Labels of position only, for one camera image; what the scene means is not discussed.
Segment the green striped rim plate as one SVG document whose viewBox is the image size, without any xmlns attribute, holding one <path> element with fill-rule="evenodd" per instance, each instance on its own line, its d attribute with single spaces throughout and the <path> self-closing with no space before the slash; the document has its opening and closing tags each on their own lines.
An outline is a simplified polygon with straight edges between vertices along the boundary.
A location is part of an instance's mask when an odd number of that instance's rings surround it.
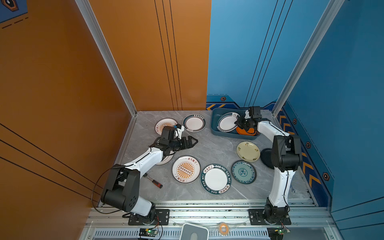
<svg viewBox="0 0 384 240">
<path fill-rule="evenodd" d="M 240 115 L 235 112 L 229 112 L 224 115 L 222 115 L 217 124 L 217 129 L 220 132 L 228 133 L 237 128 L 237 120 L 239 119 Z"/>
</svg>

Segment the cream calligraphy plate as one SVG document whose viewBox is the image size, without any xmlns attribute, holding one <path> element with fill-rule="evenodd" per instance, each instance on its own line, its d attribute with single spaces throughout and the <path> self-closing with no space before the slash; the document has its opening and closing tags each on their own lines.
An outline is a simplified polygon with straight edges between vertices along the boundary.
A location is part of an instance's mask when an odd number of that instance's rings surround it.
<svg viewBox="0 0 384 240">
<path fill-rule="evenodd" d="M 246 162 L 255 162 L 261 156 L 261 151 L 254 143 L 241 142 L 236 148 L 236 152 L 240 159 Z"/>
</svg>

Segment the teal rim lettered plate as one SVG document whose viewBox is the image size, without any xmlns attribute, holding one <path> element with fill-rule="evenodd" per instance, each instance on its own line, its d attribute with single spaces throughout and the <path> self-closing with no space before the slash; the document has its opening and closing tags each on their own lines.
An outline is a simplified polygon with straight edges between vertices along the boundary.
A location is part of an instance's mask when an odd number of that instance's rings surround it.
<svg viewBox="0 0 384 240">
<path fill-rule="evenodd" d="M 219 164 L 210 164 L 201 172 L 203 189 L 213 195 L 226 193 L 232 185 L 232 177 L 228 169 Z"/>
</svg>

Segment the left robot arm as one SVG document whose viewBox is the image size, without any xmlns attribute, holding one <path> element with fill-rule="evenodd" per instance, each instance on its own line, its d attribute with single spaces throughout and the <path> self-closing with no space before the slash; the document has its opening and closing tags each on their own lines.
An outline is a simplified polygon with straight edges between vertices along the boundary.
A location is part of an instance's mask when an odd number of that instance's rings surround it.
<svg viewBox="0 0 384 240">
<path fill-rule="evenodd" d="M 199 142 L 192 136 L 183 137 L 183 131 L 182 125 L 165 127 L 162 135 L 142 155 L 107 170 L 101 202 L 152 222 L 156 217 L 156 205 L 139 196 L 141 178 L 171 153 L 191 149 Z"/>
</svg>

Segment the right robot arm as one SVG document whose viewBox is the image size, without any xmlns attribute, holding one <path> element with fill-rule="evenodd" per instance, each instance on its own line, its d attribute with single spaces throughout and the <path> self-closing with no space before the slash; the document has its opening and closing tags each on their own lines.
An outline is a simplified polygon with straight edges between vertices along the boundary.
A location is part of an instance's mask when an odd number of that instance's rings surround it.
<svg viewBox="0 0 384 240">
<path fill-rule="evenodd" d="M 289 189 L 293 176 L 303 162 L 300 137 L 284 132 L 263 118 L 260 107 L 250 107 L 235 124 L 246 131 L 253 128 L 272 141 L 271 162 L 274 166 L 274 181 L 262 213 L 262 221 L 267 225 L 288 221 Z"/>
</svg>

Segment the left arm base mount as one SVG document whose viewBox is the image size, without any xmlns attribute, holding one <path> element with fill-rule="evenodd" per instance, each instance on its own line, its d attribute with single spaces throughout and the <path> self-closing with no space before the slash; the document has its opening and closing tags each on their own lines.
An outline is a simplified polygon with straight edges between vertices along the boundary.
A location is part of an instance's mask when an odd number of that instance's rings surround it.
<svg viewBox="0 0 384 240">
<path fill-rule="evenodd" d="M 170 219 L 169 209 L 155 209 L 155 212 L 150 213 L 148 216 L 141 216 L 133 214 L 130 216 L 128 225 L 129 226 L 154 226 L 162 225 L 167 226 Z"/>
</svg>

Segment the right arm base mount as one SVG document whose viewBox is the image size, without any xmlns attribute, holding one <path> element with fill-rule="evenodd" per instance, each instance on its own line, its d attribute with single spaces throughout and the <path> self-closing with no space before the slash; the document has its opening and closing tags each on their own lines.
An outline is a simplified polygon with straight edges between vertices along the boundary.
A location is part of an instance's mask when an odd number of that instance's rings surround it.
<svg viewBox="0 0 384 240">
<path fill-rule="evenodd" d="M 265 209 L 250 209 L 248 210 L 250 224 L 252 226 L 277 226 L 292 224 L 289 214 L 285 210 L 272 210 L 267 213 Z"/>
</svg>

